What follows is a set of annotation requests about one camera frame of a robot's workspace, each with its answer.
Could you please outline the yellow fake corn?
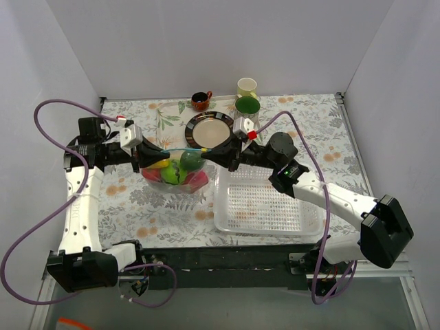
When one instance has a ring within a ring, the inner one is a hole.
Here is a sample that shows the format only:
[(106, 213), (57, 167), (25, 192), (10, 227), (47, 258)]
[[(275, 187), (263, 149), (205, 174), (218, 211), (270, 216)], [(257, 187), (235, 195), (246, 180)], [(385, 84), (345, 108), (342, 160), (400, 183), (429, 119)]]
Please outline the yellow fake corn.
[(166, 168), (168, 167), (168, 165), (170, 164), (170, 160), (169, 159), (162, 159), (152, 165), (149, 166), (149, 168), (151, 169), (161, 169), (161, 168)]

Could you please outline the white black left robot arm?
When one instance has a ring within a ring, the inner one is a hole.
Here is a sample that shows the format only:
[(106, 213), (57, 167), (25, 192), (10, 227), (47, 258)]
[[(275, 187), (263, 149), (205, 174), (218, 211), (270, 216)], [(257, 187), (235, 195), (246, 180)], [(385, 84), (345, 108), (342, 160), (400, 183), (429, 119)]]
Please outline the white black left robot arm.
[(46, 268), (69, 293), (113, 287), (124, 269), (132, 275), (145, 270), (146, 258), (139, 241), (102, 247), (98, 233), (100, 187), (108, 166), (130, 164), (137, 173), (169, 157), (142, 135), (134, 121), (118, 118), (118, 129), (112, 133), (120, 138), (117, 142), (106, 141), (104, 123), (97, 117), (79, 119), (80, 133), (64, 154), (67, 196), (73, 202), (66, 209), (58, 250), (48, 257)]

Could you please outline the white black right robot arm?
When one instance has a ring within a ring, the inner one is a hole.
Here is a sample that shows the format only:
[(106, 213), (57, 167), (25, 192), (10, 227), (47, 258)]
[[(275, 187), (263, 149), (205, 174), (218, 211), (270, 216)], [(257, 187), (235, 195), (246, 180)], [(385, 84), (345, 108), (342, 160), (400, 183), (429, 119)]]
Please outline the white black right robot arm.
[(300, 257), (298, 263), (303, 268), (312, 266), (324, 274), (341, 262), (368, 260), (389, 269), (414, 237), (396, 198), (384, 195), (377, 199), (325, 183), (322, 175), (316, 175), (294, 159), (298, 150), (288, 134), (275, 133), (264, 146), (251, 142), (243, 148), (242, 144), (241, 138), (232, 137), (222, 146), (198, 148), (196, 153), (229, 171), (242, 164), (270, 168), (269, 181), (279, 193), (323, 208), (327, 215), (334, 214), (357, 230), (346, 237), (324, 233)]

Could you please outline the white perforated plastic basket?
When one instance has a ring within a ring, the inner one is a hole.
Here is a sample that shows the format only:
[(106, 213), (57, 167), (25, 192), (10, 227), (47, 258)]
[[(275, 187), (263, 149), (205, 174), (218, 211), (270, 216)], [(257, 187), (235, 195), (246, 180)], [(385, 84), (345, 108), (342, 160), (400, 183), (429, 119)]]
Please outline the white perforated plastic basket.
[(214, 225), (222, 232), (308, 237), (324, 229), (325, 211), (279, 193), (272, 170), (242, 165), (220, 168), (214, 187)]

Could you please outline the green fake vegetable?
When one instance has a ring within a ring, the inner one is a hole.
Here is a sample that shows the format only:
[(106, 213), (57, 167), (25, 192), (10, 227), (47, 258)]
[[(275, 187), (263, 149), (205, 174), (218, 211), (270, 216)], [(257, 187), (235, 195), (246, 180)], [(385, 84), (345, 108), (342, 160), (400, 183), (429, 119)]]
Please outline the green fake vegetable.
[(193, 172), (201, 170), (205, 160), (196, 151), (184, 151), (180, 157), (180, 164), (185, 171)]

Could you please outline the lime green fake fruit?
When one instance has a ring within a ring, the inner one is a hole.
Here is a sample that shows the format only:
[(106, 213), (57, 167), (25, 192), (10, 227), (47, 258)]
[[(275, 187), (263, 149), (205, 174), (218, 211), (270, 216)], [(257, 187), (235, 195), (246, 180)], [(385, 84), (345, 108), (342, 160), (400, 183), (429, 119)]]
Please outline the lime green fake fruit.
[(184, 170), (178, 160), (171, 160), (166, 168), (160, 170), (162, 181), (171, 185), (180, 185), (185, 180), (188, 171)]

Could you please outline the clear zip top bag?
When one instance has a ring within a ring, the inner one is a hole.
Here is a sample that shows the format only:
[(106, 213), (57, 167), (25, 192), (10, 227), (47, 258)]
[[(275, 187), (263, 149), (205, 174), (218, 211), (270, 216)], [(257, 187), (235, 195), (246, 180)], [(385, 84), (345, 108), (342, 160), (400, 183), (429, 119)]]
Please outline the clear zip top bag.
[(168, 158), (141, 170), (147, 184), (161, 193), (193, 194), (209, 183), (201, 156), (210, 149), (175, 148), (165, 150)]

